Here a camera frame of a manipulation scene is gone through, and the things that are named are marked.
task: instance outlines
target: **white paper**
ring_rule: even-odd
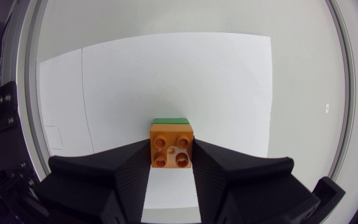
[[[197,139],[267,157],[269,37],[177,33],[92,45],[83,84],[95,152],[149,138],[154,118],[184,117]],[[198,206],[191,169],[168,171],[150,171],[144,208]]]
[[[40,64],[40,101],[52,154],[93,154],[83,99],[81,49]],[[60,143],[62,149],[56,150]]]

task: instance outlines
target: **orange lego brick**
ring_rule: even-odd
[[[153,124],[150,128],[152,167],[190,168],[192,145],[190,124]]]

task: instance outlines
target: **screw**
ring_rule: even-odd
[[[13,117],[10,117],[10,118],[8,118],[7,119],[7,123],[9,124],[9,125],[11,125],[11,124],[13,124]]]
[[[2,96],[0,96],[0,104],[2,104],[4,102],[4,99],[2,98]]]
[[[27,181],[27,183],[30,185],[30,186],[34,186],[34,181],[32,179],[29,179],[29,181]]]
[[[10,94],[5,96],[5,102],[10,102],[11,101],[11,96]]]

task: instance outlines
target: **green lego brick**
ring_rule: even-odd
[[[155,118],[153,124],[190,124],[187,118]]]

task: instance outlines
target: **lego stud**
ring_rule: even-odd
[[[157,153],[157,155],[155,155],[154,163],[158,167],[165,167],[165,164],[167,163],[167,158],[162,153]]]
[[[188,157],[185,153],[179,153],[177,154],[177,166],[178,167],[186,167],[188,164]]]
[[[177,141],[177,146],[181,149],[186,149],[189,146],[189,139],[186,136],[180,136]]]
[[[165,147],[165,138],[163,136],[157,136],[155,139],[154,139],[154,146],[157,148],[157,149],[162,149]]]

